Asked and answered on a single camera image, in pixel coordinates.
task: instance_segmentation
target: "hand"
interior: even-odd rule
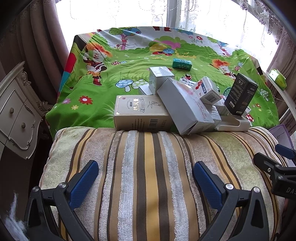
[[[91,66],[91,65],[87,65],[86,66],[86,69],[87,69],[87,71],[92,71],[92,72],[95,72],[96,71],[96,68],[93,67],[93,66]]]
[[[83,55],[83,59],[84,60],[87,60],[89,58],[89,53],[88,52],[85,52],[84,55]]]

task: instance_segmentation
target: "green cartoon blanket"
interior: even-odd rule
[[[172,69],[173,58],[191,60],[192,69]],[[279,123],[272,94],[243,50],[179,29],[111,28],[75,37],[59,98],[46,115],[52,136],[70,126],[114,127],[116,95],[138,94],[152,66],[167,66],[176,80],[186,73],[193,81],[208,76],[224,95],[238,72],[249,76],[259,86],[249,105],[250,125],[271,128]]]

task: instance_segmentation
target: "silver screw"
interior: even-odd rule
[[[254,192],[260,192],[260,189],[258,187],[253,188]]]
[[[59,188],[64,188],[64,187],[66,187],[66,183],[60,183],[59,184]]]
[[[38,186],[35,186],[35,187],[32,188],[32,191],[33,192],[37,192],[38,190],[39,190],[39,187]]]
[[[230,184],[230,183],[227,183],[225,186],[226,186],[226,188],[227,188],[228,190],[232,190],[232,189],[233,189],[233,185]]]

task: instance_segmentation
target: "white fluffy material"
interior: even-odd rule
[[[17,220],[15,218],[16,208],[17,208],[17,194],[15,194],[15,197],[11,204],[9,216],[6,217],[6,219],[4,220],[4,225],[15,240],[29,241],[29,239],[25,235],[26,227],[23,221]]]

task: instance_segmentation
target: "white lace curtain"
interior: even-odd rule
[[[68,46],[76,34],[125,26],[168,26],[236,45],[266,70],[282,27],[259,0],[60,0],[57,12]]]

